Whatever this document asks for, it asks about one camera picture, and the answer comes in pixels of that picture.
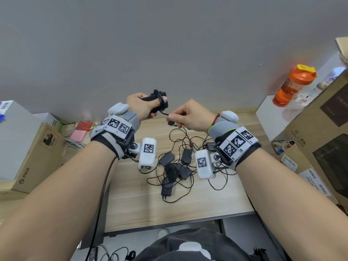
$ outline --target white box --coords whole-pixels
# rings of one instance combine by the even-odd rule
[[[0,182],[15,180],[41,120],[14,100],[0,103]]]
[[[62,130],[63,124],[53,117],[50,113],[35,113],[37,118],[39,118],[43,123],[46,123],[53,127],[57,132]]]

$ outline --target white cable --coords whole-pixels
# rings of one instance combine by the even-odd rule
[[[86,145],[80,142],[75,142],[74,140],[70,139],[70,138],[66,138],[65,142],[69,144],[69,146],[71,146],[72,148],[75,149],[80,149],[80,148],[84,148]]]

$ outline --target orange bottle cap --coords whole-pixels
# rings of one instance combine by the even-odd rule
[[[311,84],[317,76],[314,67],[298,64],[289,74],[289,80],[299,85]]]

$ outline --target orange water bottle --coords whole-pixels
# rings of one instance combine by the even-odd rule
[[[274,96],[273,103],[279,107],[285,107],[291,101],[292,95],[300,91],[304,86],[311,84],[316,75],[317,72],[314,67],[298,64],[290,72],[289,78]]]

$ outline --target metal screw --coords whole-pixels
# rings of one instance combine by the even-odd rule
[[[138,148],[138,145],[137,145],[136,143],[133,143],[133,144],[131,145],[131,147],[132,147],[132,149],[137,149],[137,148]]]

